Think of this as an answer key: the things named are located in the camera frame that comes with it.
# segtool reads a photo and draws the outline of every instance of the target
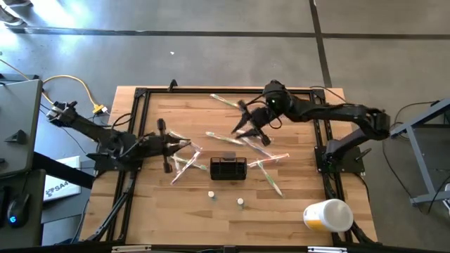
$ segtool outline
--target computer mouse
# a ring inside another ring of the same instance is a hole
[[[8,206],[8,224],[11,228],[24,226],[28,221],[28,202],[30,194],[21,193],[13,198]]]

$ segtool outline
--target black plastic container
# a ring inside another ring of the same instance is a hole
[[[247,177],[247,158],[212,157],[210,173],[212,180],[245,180]]]

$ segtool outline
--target concrete floor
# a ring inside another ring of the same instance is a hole
[[[33,2],[32,8],[14,10],[30,26],[39,27],[314,32],[307,0]],[[316,5],[323,32],[450,32],[447,0],[316,0]],[[271,79],[287,86],[323,85],[314,38],[0,35],[4,60],[43,79],[77,76],[108,107],[116,86],[168,85],[171,79],[183,86],[263,86]],[[325,39],[324,46],[333,87],[344,88],[348,101],[394,115],[403,105],[450,94],[450,40]],[[11,70],[0,65],[0,72]],[[79,101],[78,111],[90,117],[91,104],[76,82],[52,82],[46,90],[54,100]],[[425,108],[409,108],[401,120]],[[87,152],[94,150],[90,140],[69,131]],[[410,145],[388,141],[386,146],[394,169],[419,194],[423,182]],[[431,214],[421,214],[387,167],[381,143],[370,141],[363,147],[373,149],[364,163],[379,240],[386,245],[449,250],[450,218],[443,205],[436,203]],[[66,133],[44,119],[39,119],[36,151],[55,159],[83,155]],[[61,235],[59,230],[75,231],[76,225],[74,219],[47,224],[44,244],[66,239],[71,233]]]

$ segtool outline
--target wooden table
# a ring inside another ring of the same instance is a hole
[[[131,111],[135,88],[117,88],[110,122]],[[342,89],[333,91],[343,96]],[[256,95],[221,96],[231,101],[249,101]],[[328,92],[326,100],[332,104],[342,102]],[[141,115],[141,110],[138,109],[137,115]],[[224,151],[234,151],[238,157],[246,157],[248,161],[262,157],[247,146],[240,147],[205,135],[206,131],[229,135],[240,119],[237,109],[207,94],[152,94],[145,133],[158,132],[156,120],[160,117],[164,118],[168,129],[203,147],[198,160],[201,164],[209,166],[210,158],[220,157]],[[311,231],[302,220],[308,205],[325,199],[322,178],[316,172],[313,124],[292,123],[286,118],[281,120],[283,127],[279,130],[264,128],[266,134],[274,139],[267,150],[274,154],[289,153],[290,157],[278,164],[266,165],[265,169],[285,194],[284,199],[276,194],[259,169],[249,168],[245,181],[212,181],[208,171],[189,169],[175,186],[170,186],[174,173],[163,172],[162,157],[148,158],[136,182],[127,244],[332,245],[330,233]],[[348,122],[331,122],[331,126],[335,138],[342,138],[352,131]],[[135,134],[138,128],[139,120],[134,127]],[[121,126],[121,129],[126,131],[127,126]],[[179,154],[190,158],[193,151],[184,148]],[[112,207],[116,181],[115,171],[96,179],[81,239],[90,236],[107,216]],[[346,202],[352,208],[355,220],[368,237],[376,240],[363,183],[353,174],[343,174],[342,182]],[[207,196],[209,190],[216,193],[215,201]],[[245,201],[244,210],[236,204],[240,197]],[[119,213],[115,235],[121,221],[122,214]]]

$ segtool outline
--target yellow cable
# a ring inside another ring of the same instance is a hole
[[[23,74],[20,70],[16,69],[15,67],[13,67],[11,64],[7,63],[6,61],[0,59],[1,62],[5,63],[7,66],[9,66],[10,68],[12,68],[13,70],[15,70],[17,73],[19,73],[20,75],[22,75],[26,80],[30,80],[30,78],[28,78],[25,74]],[[87,85],[80,79],[77,77],[73,77],[71,75],[68,74],[59,74],[56,75],[54,77],[49,77],[47,78],[45,81],[42,82],[42,85],[44,85],[45,83],[56,79],[56,78],[61,78],[61,77],[66,77],[66,78],[71,78],[73,80],[79,81],[81,84],[83,84],[84,89],[86,89],[87,92],[87,96],[89,97],[89,100],[91,101],[92,105],[94,106],[94,109],[96,109],[99,105],[97,105],[94,100],[92,99],[92,95],[91,95],[91,91],[89,90],[89,88],[87,87]],[[42,95],[45,97],[45,99],[53,105],[53,102],[50,100],[50,98],[42,91]]]
[[[97,105],[97,104],[94,102],[94,100],[92,99],[91,91],[89,90],[89,88],[87,87],[87,85],[86,85],[80,78],[78,78],[78,77],[73,77],[73,76],[68,75],[68,74],[59,74],[59,75],[56,75],[56,76],[49,77],[49,78],[45,79],[45,80],[42,82],[42,84],[45,84],[45,83],[47,83],[47,82],[49,82],[49,81],[51,81],[51,80],[53,80],[53,79],[56,79],[56,78],[62,78],[62,77],[71,78],[71,79],[76,80],[76,81],[79,81],[81,84],[83,84],[84,89],[86,89],[87,96],[89,97],[89,100],[91,101],[92,105],[94,106],[94,108],[98,107],[98,105]],[[44,92],[43,92],[42,94],[44,95],[44,97],[46,98],[46,100],[48,100],[50,103],[53,104],[53,102],[51,102],[50,98],[49,98],[47,95],[45,95]]]

